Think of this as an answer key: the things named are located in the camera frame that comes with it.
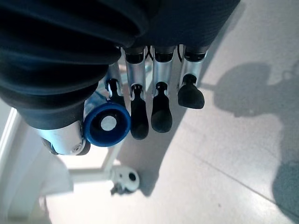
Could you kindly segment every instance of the tiled floor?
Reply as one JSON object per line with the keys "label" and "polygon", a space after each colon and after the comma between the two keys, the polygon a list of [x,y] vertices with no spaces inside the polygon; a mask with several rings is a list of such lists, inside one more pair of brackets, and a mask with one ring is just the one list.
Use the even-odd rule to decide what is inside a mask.
{"label": "tiled floor", "polygon": [[[124,140],[118,160],[141,189],[111,197],[104,183],[76,185],[48,198],[53,224],[299,223],[298,12],[296,0],[242,1],[205,61],[205,108],[179,107],[174,77],[172,130]],[[97,166],[106,152],[64,160]]]}

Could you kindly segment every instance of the robotic hand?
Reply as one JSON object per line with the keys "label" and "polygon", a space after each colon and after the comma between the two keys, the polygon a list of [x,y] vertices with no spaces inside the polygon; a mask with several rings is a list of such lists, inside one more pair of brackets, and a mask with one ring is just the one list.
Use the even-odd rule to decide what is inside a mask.
{"label": "robotic hand", "polygon": [[[169,85],[175,46],[184,45],[178,104],[201,109],[206,52],[239,0],[0,1],[0,97],[54,154],[111,146],[149,132],[144,46],[153,46],[151,126],[171,129]],[[131,116],[118,60],[125,51]],[[99,95],[104,79],[109,98]]]}

